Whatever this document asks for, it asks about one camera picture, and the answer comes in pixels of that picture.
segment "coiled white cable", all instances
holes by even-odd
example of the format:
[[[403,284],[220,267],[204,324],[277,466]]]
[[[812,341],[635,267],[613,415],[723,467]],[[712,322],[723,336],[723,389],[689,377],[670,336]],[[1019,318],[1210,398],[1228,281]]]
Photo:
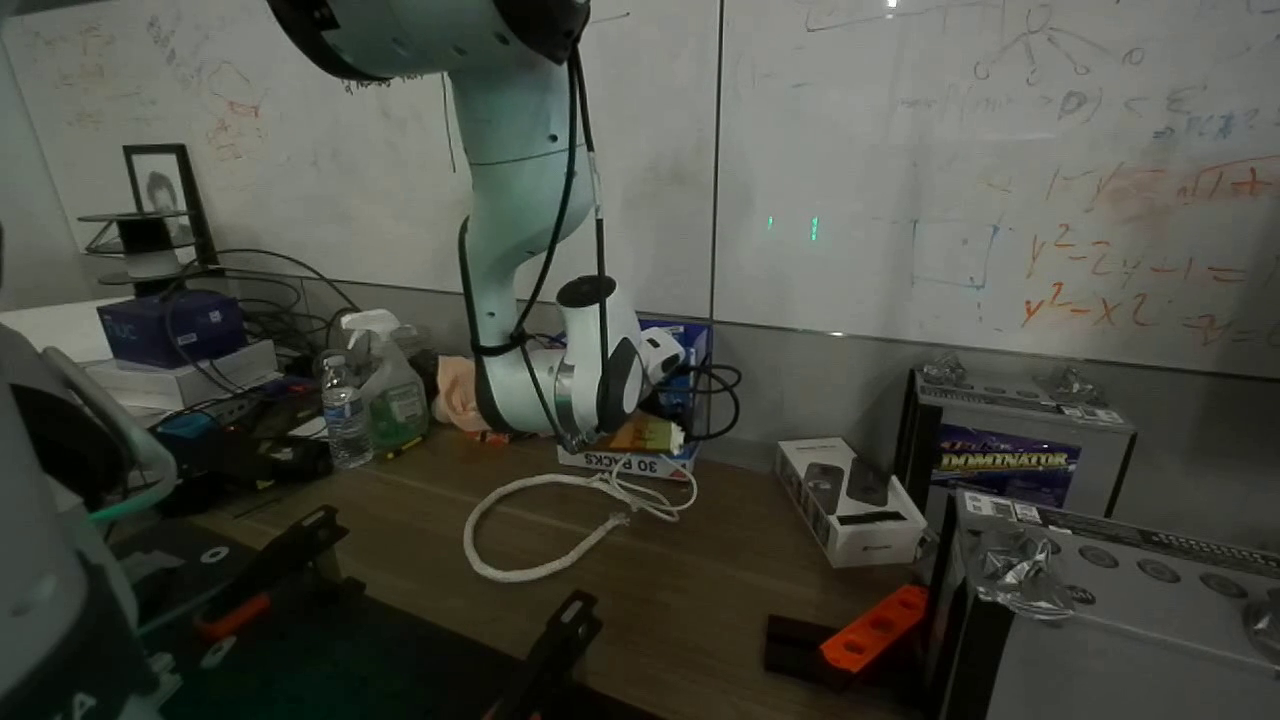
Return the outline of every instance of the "coiled white cable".
[[[548,473],[548,475],[528,475],[528,479],[512,479],[498,491],[489,491],[467,523],[465,523],[465,558],[471,563],[477,578],[498,582],[498,583],[537,583],[543,578],[570,574],[575,559],[586,559],[613,530],[627,523],[635,512],[642,518],[655,518],[663,523],[676,523],[699,498],[696,475],[682,475],[689,485],[689,499],[676,506],[673,498],[663,498],[659,488],[648,485],[632,485],[625,479],[618,467],[606,467],[596,475],[563,475],[563,473]],[[515,498],[515,491],[533,491],[533,488],[588,488],[588,491],[606,491],[619,506],[627,506],[627,512],[607,512],[607,521],[602,530],[592,530],[579,543],[573,543],[559,559],[548,563],[533,563],[533,568],[492,568],[484,563],[481,549],[477,549],[477,530],[484,521],[484,512],[492,512],[502,499]]]

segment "white container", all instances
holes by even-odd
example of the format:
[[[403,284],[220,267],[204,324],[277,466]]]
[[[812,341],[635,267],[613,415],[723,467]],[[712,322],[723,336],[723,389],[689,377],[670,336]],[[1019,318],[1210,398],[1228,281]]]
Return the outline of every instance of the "white container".
[[[807,537],[832,568],[867,568],[867,563],[911,563],[925,537],[925,518],[904,491],[890,479],[890,506],[860,506],[847,498],[847,467],[856,453],[832,440],[780,440],[773,475],[798,506]],[[844,467],[836,491],[815,491],[806,475],[812,466]]]
[[[376,457],[400,457],[419,444],[434,423],[428,389],[397,346],[408,329],[384,310],[354,312],[342,324],[349,333],[349,350],[358,350],[361,336],[373,336],[373,374],[361,379],[367,440]]]

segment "desk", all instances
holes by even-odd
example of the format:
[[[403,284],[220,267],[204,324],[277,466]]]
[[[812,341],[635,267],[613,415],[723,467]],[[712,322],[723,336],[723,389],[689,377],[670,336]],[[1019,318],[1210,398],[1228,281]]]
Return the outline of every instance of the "desk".
[[[337,506],[354,530],[337,549],[349,578],[384,606],[512,655],[586,589],[602,596],[606,633],[579,682],[655,717],[908,717],[877,687],[829,691],[761,667],[768,611],[844,624],[904,582],[904,568],[823,568],[768,475],[709,466],[706,498],[682,523],[635,521],[543,583],[502,589],[471,578],[459,551],[471,506],[548,467],[548,444],[471,450],[438,434],[397,466],[264,491],[200,523],[264,543],[310,508]],[[492,512],[481,549],[492,563],[548,559],[613,508],[559,488],[515,498]]]

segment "picture frame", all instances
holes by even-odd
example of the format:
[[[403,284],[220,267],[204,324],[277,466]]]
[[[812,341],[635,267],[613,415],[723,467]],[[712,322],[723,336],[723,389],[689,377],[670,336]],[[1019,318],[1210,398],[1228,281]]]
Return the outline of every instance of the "picture frame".
[[[172,216],[177,244],[194,244],[200,264],[218,264],[190,145],[126,145],[133,204],[146,216]]]

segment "label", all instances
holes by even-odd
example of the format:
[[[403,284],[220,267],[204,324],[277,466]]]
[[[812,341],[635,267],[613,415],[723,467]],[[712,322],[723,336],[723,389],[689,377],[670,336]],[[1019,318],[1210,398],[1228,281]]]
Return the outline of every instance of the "label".
[[[964,512],[1040,523],[1040,512],[1032,506],[1014,506],[1014,499],[982,498],[982,491],[964,491]]]
[[[1079,450],[945,423],[934,485],[1065,508]]]
[[[426,400],[417,394],[391,394],[391,415],[400,423],[419,419],[426,415]]]

